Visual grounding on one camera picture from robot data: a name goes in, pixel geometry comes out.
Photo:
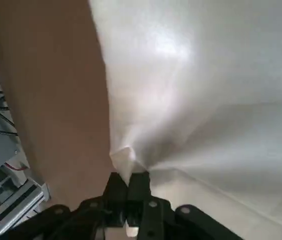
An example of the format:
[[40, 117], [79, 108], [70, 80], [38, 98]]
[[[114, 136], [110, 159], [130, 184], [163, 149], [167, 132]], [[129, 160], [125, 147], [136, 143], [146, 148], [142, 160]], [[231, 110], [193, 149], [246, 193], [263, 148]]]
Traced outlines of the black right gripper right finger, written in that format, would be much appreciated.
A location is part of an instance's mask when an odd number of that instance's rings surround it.
[[127, 195], [127, 222], [138, 227], [138, 240], [240, 240], [241, 237], [197, 207], [172, 209], [150, 190], [148, 172], [133, 173]]

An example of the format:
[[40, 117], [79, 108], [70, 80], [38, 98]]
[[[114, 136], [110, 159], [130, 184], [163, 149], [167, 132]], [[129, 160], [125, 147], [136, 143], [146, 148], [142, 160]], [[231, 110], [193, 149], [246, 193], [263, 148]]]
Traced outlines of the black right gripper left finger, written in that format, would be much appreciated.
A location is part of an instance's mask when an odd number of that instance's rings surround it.
[[61, 204], [39, 213], [31, 222], [32, 240], [94, 240], [105, 228], [124, 226], [128, 210], [128, 186], [112, 172], [101, 196], [82, 201], [70, 210]]

